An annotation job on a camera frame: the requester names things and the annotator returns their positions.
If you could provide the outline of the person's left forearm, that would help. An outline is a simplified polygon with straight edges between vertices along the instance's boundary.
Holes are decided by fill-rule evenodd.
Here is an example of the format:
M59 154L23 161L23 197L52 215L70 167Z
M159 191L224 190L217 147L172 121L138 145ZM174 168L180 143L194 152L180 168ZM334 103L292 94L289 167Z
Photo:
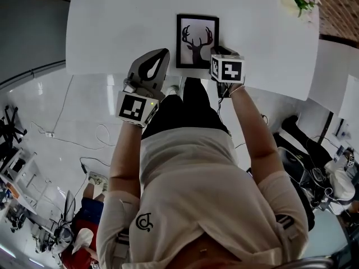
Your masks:
M123 122L110 165L110 192L125 191L137 198L140 197L141 135L141 127Z

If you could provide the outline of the black office chair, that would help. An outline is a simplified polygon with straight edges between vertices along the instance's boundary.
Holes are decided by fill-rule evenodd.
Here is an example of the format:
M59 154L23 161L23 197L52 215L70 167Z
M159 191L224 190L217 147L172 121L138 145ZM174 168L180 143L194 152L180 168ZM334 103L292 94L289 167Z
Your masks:
M13 108L12 117L8 114L9 108L9 105L6 105L4 108L5 116L0 119L0 137L3 137L4 141L7 143L13 143L13 140L15 140L18 144L20 144L22 142L22 138L20 136L25 136L27 134L27 130L24 129L22 131L15 126L15 118L18 112L18 107Z

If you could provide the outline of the person's white ribbed shirt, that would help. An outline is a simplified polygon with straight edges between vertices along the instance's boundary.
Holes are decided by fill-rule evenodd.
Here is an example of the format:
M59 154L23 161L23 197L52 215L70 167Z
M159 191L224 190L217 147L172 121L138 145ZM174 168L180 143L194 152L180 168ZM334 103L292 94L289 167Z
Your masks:
M307 217L284 170L254 181L217 129L177 128L141 144L143 193L116 189L104 200L101 269L165 269L204 234L242 261L277 266L302 256Z

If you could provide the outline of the grey metal cabinet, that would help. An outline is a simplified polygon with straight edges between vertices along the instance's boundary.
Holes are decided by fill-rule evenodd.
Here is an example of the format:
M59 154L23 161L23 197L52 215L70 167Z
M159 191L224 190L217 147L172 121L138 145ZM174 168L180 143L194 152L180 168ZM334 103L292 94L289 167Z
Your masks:
M0 92L64 67L70 3L0 0Z

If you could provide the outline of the framed deer picture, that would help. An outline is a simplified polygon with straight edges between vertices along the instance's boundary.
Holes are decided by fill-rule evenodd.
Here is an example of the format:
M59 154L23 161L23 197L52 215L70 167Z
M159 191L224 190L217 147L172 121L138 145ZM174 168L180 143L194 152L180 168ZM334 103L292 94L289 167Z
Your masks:
M177 15L177 68L209 69L211 49L218 44L219 18L203 15Z

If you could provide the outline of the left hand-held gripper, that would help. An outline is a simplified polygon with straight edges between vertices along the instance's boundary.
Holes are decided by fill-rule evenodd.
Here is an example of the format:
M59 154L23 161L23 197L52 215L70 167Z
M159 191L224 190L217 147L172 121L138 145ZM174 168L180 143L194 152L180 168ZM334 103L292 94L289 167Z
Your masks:
M134 60L118 93L117 118L141 128L148 125L165 98L162 86L169 60L167 48L152 50Z

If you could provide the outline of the person's black trousers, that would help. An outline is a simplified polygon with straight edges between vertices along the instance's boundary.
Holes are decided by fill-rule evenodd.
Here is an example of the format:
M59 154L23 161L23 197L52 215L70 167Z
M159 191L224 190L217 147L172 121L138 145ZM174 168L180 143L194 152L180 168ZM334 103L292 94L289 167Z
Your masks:
M210 106L208 94L198 78L186 78L182 98L168 95L162 100L141 138L144 140L157 133L182 127L212 128L229 133Z

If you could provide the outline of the white metal cart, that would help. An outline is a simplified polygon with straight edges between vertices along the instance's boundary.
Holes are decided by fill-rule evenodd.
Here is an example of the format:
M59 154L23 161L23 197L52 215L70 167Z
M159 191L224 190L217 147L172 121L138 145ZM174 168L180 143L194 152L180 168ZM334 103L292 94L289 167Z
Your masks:
M0 170L0 179L13 198L35 215L38 213L40 200L52 183L35 170L37 155L36 152L27 155L24 149L20 148Z

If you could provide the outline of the black rounded equipment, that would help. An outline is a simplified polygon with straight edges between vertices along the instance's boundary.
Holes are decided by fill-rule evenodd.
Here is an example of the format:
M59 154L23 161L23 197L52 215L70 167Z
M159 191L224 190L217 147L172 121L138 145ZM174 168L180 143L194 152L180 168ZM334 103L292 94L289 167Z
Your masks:
M273 134L278 146L284 169L289 174L303 204L311 209L337 203L334 178L329 167L335 162L326 149L309 138L297 126L298 116L286 118L281 128L298 141L305 152L290 144L279 133Z

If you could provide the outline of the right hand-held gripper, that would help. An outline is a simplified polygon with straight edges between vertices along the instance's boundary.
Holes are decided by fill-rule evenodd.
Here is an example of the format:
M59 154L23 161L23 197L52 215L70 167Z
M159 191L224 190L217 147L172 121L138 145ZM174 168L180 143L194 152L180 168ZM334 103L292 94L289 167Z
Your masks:
M212 47L209 74L217 82L244 82L244 57L223 46Z

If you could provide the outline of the person's right forearm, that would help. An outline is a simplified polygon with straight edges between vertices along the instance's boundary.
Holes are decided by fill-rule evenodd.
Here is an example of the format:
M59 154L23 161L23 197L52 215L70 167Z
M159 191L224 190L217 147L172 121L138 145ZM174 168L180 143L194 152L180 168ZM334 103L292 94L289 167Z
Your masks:
M284 170L275 140L243 85L233 85L229 96L246 142L252 176L259 184L269 175Z

